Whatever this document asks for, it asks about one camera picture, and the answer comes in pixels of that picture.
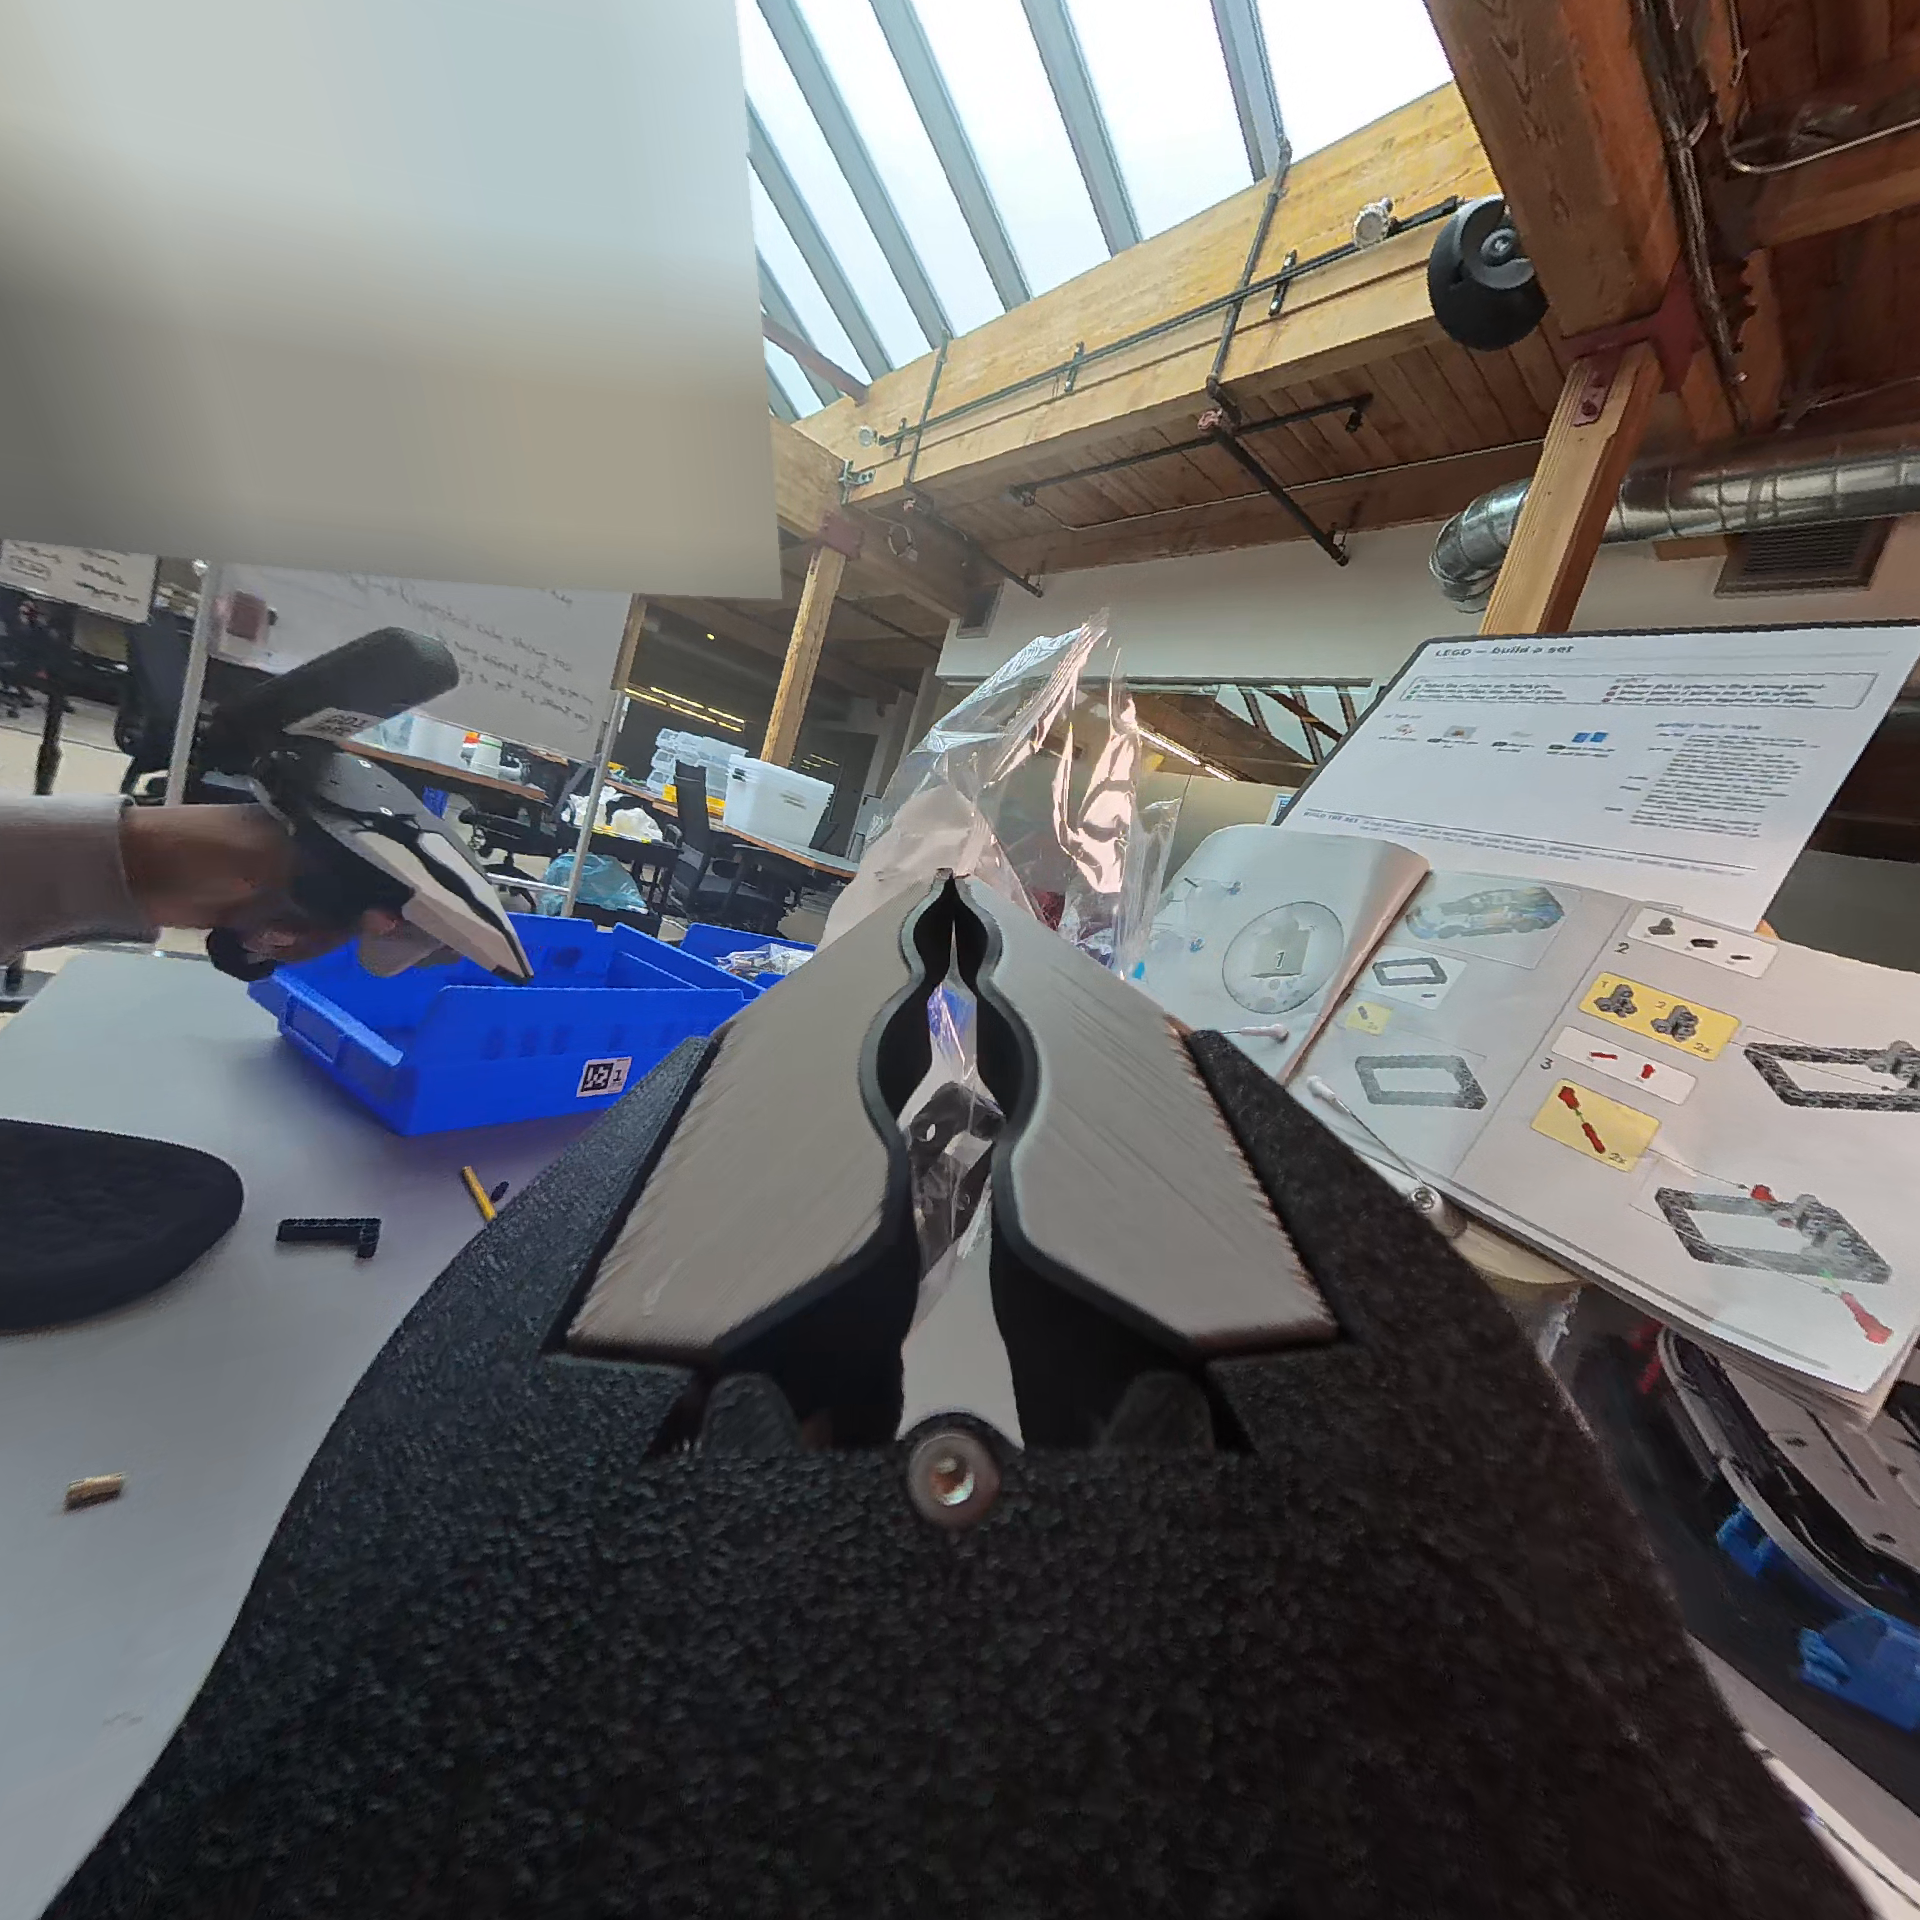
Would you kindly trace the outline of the blue plastic parts bin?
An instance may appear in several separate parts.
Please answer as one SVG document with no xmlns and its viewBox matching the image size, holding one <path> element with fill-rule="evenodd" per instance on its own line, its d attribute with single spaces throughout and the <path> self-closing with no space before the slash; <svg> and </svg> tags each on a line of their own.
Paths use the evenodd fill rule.
<svg viewBox="0 0 1920 1920">
<path fill-rule="evenodd" d="M 511 923 L 535 963 L 524 986 L 465 961 L 375 977 L 338 950 L 249 994 L 297 1059 L 397 1136 L 602 1111 L 756 994 L 634 929 Z"/>
<path fill-rule="evenodd" d="M 812 945 L 796 945 L 773 933 L 713 923 L 687 923 L 679 952 L 728 974 L 752 993 L 770 991 L 816 954 Z"/>
</svg>

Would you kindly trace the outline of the silver ventilation duct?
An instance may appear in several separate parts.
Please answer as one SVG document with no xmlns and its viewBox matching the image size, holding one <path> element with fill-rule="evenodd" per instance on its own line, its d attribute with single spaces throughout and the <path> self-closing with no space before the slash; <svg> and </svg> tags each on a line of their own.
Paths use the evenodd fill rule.
<svg viewBox="0 0 1920 1920">
<path fill-rule="evenodd" d="M 1478 494 L 1447 520 L 1429 571 L 1449 603 L 1482 611 L 1520 528 L 1528 480 Z M 1810 526 L 1886 522 L 1918 510 L 1916 440 L 1880 448 L 1792 448 L 1782 457 L 1636 465 L 1600 539 L 1646 545 L 1750 538 Z"/>
</svg>

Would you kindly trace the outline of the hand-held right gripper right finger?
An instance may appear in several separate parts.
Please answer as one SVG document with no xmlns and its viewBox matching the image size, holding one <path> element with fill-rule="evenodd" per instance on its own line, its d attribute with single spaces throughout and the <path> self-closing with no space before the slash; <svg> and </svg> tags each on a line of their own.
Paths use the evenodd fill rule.
<svg viewBox="0 0 1920 1920">
<path fill-rule="evenodd" d="M 978 1061 L 1000 1106 L 991 1249 L 1176 1360 L 1325 1344 L 1332 1311 L 1180 1026 L 975 880 L 952 883 Z"/>
</svg>

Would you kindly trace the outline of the person's left forearm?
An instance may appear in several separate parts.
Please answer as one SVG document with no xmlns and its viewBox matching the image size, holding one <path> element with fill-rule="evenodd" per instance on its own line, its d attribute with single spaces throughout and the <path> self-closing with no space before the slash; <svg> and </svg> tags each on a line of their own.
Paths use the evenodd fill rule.
<svg viewBox="0 0 1920 1920">
<path fill-rule="evenodd" d="M 124 798 L 2 798 L 2 961 L 48 947 L 148 943 L 128 886 Z"/>
</svg>

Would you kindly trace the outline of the wall vent grille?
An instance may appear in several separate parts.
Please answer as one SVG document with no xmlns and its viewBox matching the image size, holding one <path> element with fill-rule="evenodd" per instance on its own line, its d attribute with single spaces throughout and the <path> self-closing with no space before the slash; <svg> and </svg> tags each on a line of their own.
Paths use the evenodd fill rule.
<svg viewBox="0 0 1920 1920">
<path fill-rule="evenodd" d="M 1719 600 L 1864 593 L 1896 520 L 1823 520 L 1730 536 Z"/>
</svg>

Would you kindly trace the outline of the black textured pad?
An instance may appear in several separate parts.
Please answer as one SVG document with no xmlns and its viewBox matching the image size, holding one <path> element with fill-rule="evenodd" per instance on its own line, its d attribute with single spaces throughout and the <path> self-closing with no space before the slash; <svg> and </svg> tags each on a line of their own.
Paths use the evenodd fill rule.
<svg viewBox="0 0 1920 1920">
<path fill-rule="evenodd" d="M 177 1281 L 247 1203 L 226 1162 L 182 1144 L 2 1122 L 2 1330 L 63 1329 Z"/>
</svg>

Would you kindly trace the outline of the grey desk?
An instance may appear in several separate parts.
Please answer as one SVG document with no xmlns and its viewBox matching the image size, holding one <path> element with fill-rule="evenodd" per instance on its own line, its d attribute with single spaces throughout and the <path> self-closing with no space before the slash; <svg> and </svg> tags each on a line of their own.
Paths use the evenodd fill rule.
<svg viewBox="0 0 1920 1920">
<path fill-rule="evenodd" d="M 4 1026 L 4 1117 L 193 1146 L 234 1227 L 174 1285 L 2 1351 L 2 1913 L 39 1917 L 152 1767 L 324 1431 L 479 1233 L 460 1169 L 516 1192 L 589 1117 L 399 1138 L 204 963 L 85 950 Z M 279 1249 L 376 1216 L 370 1262 Z M 68 1482 L 126 1493 L 63 1511 Z"/>
</svg>

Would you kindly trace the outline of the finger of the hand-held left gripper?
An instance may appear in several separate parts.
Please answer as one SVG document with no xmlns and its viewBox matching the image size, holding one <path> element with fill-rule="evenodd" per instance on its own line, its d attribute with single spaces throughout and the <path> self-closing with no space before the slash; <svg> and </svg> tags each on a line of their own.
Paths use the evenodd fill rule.
<svg viewBox="0 0 1920 1920">
<path fill-rule="evenodd" d="M 417 830 L 410 858 L 417 877 L 409 880 L 406 923 L 511 986 L 533 982 L 535 966 L 492 880 L 444 833 Z"/>
<path fill-rule="evenodd" d="M 365 861 L 401 887 L 399 917 L 410 929 L 494 977 L 518 979 L 511 917 L 492 880 L 453 854 L 453 843 L 365 843 Z"/>
</svg>

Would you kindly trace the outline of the person's left hand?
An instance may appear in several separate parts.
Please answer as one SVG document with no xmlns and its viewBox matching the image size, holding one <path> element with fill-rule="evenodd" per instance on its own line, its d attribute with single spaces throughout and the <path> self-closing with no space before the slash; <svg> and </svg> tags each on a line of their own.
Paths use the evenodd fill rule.
<svg viewBox="0 0 1920 1920">
<path fill-rule="evenodd" d="M 252 802 L 120 807 L 116 847 L 138 929 L 218 930 L 252 963 L 297 966 L 392 929 L 386 914 L 322 922 L 302 913 L 294 840 Z"/>
</svg>

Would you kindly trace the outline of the whiteboard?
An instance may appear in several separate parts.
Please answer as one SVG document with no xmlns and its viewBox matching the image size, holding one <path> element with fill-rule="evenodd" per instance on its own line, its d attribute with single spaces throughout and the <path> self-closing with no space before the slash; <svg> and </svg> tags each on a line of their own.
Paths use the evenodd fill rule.
<svg viewBox="0 0 1920 1920">
<path fill-rule="evenodd" d="M 460 666 L 457 688 L 424 713 L 574 761 L 598 753 L 633 603 L 626 593 L 226 566 L 222 595 L 234 593 L 271 619 L 256 640 L 223 637 L 226 658 L 279 674 L 372 631 L 423 633 Z"/>
</svg>

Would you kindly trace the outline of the skylight window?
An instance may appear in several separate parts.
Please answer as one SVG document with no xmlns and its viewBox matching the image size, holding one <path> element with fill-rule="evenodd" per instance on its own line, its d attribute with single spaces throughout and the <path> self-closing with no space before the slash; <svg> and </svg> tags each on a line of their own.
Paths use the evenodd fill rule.
<svg viewBox="0 0 1920 1920">
<path fill-rule="evenodd" d="M 1416 3 L 740 3 L 760 315 L 897 371 L 1450 79 Z"/>
</svg>

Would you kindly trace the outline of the clear plastic bag of parts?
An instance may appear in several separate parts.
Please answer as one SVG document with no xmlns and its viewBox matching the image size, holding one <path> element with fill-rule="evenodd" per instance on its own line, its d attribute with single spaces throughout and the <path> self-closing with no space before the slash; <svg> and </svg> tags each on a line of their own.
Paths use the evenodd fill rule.
<svg viewBox="0 0 1920 1920">
<path fill-rule="evenodd" d="M 834 943 L 911 880 L 970 879 L 1118 977 L 1144 959 L 1176 801 L 1144 801 L 1148 744 L 1106 623 L 1029 642 L 911 749 L 880 798 Z M 975 1066 L 975 998 L 928 994 L 928 1070 L 902 1104 L 920 1250 L 913 1319 L 975 1240 L 1000 1104 Z"/>
</svg>

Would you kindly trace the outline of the black office chair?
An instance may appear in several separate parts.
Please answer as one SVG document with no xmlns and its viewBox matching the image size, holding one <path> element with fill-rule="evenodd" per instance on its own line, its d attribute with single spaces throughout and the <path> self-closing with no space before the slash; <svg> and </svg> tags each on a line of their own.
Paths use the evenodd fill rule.
<svg viewBox="0 0 1920 1920">
<path fill-rule="evenodd" d="M 783 893 L 760 879 L 754 854 L 713 827 L 706 768 L 677 761 L 677 849 L 663 879 L 661 913 L 748 933 L 774 933 L 783 917 Z"/>
</svg>

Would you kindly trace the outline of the open instruction booklet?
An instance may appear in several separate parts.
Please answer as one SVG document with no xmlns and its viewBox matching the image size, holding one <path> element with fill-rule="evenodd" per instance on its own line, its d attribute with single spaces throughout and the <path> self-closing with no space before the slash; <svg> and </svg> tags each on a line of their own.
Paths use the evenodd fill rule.
<svg viewBox="0 0 1920 1920">
<path fill-rule="evenodd" d="M 1132 982 L 1450 1205 L 1871 1417 L 1916 1360 L 1916 974 L 1406 849 L 1214 833 Z"/>
</svg>

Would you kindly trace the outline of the white thin stick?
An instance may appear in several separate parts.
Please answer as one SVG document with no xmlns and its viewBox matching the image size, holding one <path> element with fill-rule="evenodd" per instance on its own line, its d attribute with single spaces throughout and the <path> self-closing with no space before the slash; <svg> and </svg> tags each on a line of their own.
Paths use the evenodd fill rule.
<svg viewBox="0 0 1920 1920">
<path fill-rule="evenodd" d="M 1430 1187 L 1425 1177 L 1410 1162 L 1406 1162 L 1397 1149 L 1382 1142 L 1381 1134 L 1366 1120 L 1361 1120 L 1356 1114 L 1356 1109 L 1338 1094 L 1334 1094 L 1322 1077 L 1306 1075 L 1302 1079 L 1302 1091 L 1322 1109 L 1348 1122 L 1348 1128 L 1361 1142 L 1368 1162 L 1392 1169 L 1406 1181 L 1408 1203 L 1414 1209 L 1423 1211 L 1433 1221 L 1438 1221 L 1439 1214 L 1449 1209 L 1447 1199 L 1434 1187 Z"/>
</svg>

